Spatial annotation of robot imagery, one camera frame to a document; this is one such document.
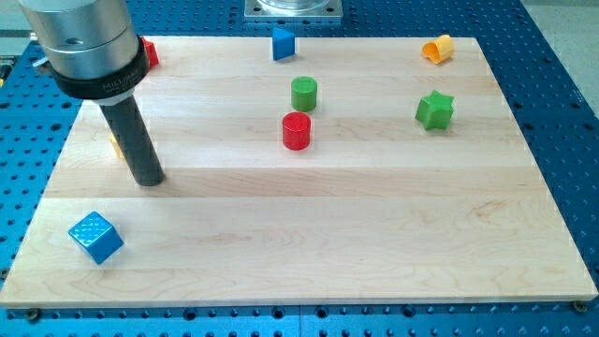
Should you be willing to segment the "red block behind arm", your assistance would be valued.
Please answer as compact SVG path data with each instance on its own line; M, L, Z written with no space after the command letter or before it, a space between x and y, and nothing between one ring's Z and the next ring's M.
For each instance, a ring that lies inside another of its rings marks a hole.
M155 48L154 43L151 40L147 39L146 37L142 37L141 40L143 42L143 46L146 51L146 56L149 61L150 68L158 66L159 65L159 57L158 57L157 50Z

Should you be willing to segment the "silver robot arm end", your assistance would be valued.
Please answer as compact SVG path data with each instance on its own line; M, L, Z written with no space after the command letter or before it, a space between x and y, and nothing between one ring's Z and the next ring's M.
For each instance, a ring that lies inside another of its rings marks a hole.
M123 0L20 0L48 71L65 94L115 105L149 71L143 41Z

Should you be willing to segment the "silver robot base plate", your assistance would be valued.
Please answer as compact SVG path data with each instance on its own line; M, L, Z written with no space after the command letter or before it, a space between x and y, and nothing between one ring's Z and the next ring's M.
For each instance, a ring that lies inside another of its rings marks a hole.
M340 20L342 0L244 0L244 18L254 21Z

